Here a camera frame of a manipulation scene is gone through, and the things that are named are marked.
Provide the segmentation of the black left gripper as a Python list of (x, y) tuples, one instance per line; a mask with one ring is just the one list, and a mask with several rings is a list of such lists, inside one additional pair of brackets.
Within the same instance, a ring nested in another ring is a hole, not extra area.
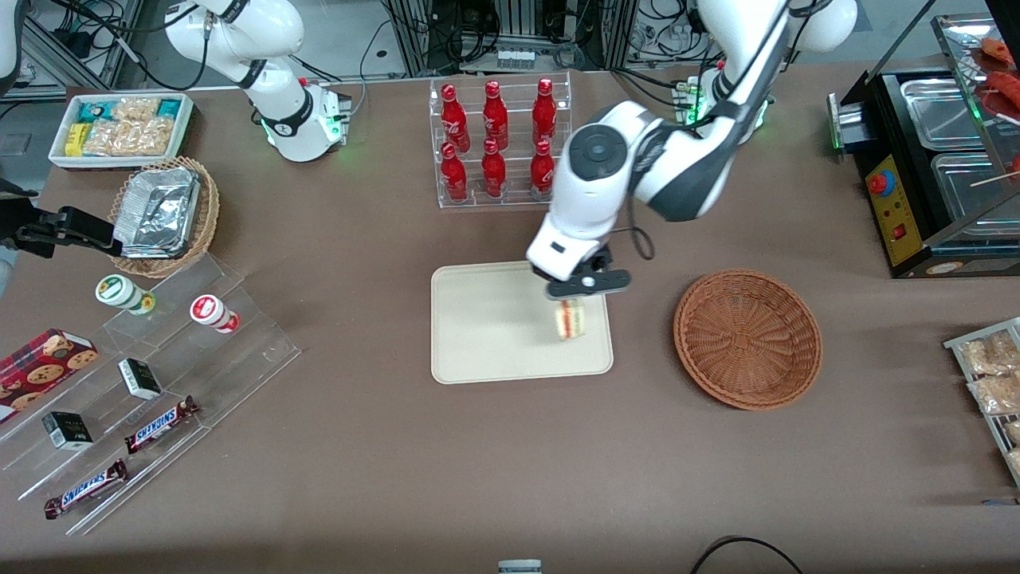
[(568, 300), (577, 298), (577, 309), (585, 309), (589, 297), (623, 292), (633, 277), (626, 269), (613, 269), (613, 254), (608, 245), (594, 252), (591, 258), (576, 266), (566, 280), (550, 280), (545, 295), (557, 302), (557, 312), (568, 312)]

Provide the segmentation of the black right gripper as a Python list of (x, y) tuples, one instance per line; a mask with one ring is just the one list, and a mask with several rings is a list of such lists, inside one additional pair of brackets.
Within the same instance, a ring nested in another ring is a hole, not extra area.
[(58, 245), (76, 245), (97, 250), (109, 257), (123, 254), (123, 243), (114, 237), (116, 227), (76, 207), (65, 206), (58, 212), (29, 210), (19, 215), (12, 232), (16, 250), (40, 258), (53, 258)]

